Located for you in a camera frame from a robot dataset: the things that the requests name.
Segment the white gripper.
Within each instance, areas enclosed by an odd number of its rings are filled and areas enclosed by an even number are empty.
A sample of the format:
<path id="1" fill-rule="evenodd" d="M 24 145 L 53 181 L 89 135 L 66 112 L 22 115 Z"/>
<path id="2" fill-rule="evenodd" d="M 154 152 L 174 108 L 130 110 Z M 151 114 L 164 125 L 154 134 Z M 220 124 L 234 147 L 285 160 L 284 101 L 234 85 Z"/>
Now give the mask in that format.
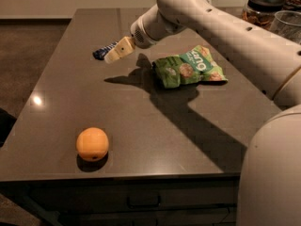
<path id="1" fill-rule="evenodd" d="M 131 36 L 122 38 L 114 48 L 104 57 L 104 61 L 111 64 L 123 57 L 128 56 L 135 50 L 135 46 L 141 49 L 152 47 L 156 41 L 153 40 L 145 31 L 142 17 L 139 17 L 130 28 Z"/>

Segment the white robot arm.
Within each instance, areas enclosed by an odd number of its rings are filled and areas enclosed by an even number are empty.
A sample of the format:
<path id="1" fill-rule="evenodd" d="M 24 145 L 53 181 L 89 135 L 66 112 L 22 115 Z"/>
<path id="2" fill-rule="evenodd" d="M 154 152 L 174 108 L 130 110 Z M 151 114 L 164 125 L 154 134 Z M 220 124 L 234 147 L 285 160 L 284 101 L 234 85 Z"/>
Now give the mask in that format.
<path id="1" fill-rule="evenodd" d="M 240 20 L 210 0 L 156 0 L 106 56 L 149 48 L 189 28 L 282 107 L 252 138 L 242 165 L 237 226 L 301 226 L 301 45 Z"/>

